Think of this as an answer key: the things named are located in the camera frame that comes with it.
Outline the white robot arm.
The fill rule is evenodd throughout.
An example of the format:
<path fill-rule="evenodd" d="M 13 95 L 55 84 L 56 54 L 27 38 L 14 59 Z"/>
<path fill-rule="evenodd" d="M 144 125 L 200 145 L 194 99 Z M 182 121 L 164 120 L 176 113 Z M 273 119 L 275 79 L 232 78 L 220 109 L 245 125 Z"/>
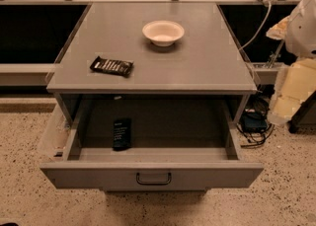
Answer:
<path fill-rule="evenodd" d="M 268 121 L 290 121 L 316 91 L 316 0 L 301 0 L 287 17 L 285 48 L 297 59 L 282 66 L 276 76 Z"/>

